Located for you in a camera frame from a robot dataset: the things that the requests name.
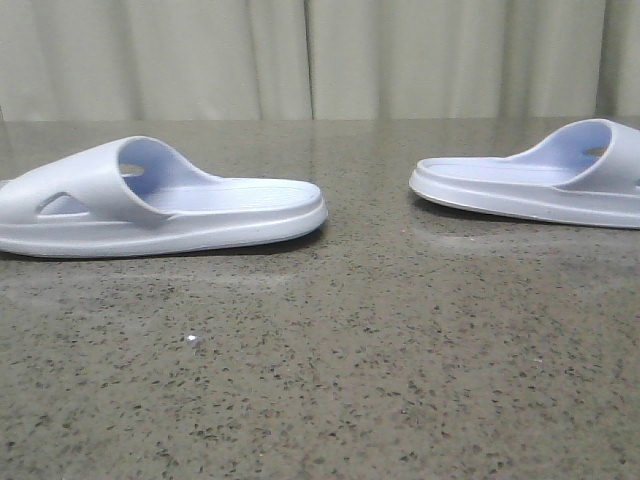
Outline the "beige curtain backdrop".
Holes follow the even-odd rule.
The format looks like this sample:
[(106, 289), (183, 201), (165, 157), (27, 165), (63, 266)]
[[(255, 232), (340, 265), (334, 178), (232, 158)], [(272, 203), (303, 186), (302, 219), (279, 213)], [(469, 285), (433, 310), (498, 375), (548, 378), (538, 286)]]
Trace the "beige curtain backdrop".
[(631, 116), (635, 1), (5, 1), (9, 121)]

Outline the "light blue slipper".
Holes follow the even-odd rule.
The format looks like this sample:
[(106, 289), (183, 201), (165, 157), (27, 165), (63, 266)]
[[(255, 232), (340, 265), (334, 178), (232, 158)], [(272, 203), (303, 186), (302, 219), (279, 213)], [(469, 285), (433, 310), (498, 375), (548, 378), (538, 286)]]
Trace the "light blue slipper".
[(1, 248), (37, 257), (123, 257), (304, 236), (327, 208), (318, 186), (223, 178), (151, 137), (118, 139), (1, 184)]
[(639, 132), (606, 119), (568, 124), (509, 157), (427, 158), (409, 185), (463, 210), (564, 224), (639, 226)]

